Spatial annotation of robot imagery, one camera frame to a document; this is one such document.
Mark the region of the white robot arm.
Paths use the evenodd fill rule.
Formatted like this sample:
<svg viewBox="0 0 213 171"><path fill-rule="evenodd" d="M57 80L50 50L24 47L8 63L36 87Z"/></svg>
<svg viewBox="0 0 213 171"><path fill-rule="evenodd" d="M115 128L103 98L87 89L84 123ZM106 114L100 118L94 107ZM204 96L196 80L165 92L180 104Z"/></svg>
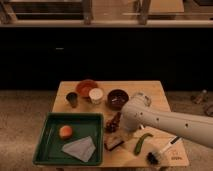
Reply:
<svg viewBox="0 0 213 171"><path fill-rule="evenodd" d="M135 132L142 124L213 148L213 118L162 111L152 108L151 103L143 92L135 93L121 109L120 128Z"/></svg>

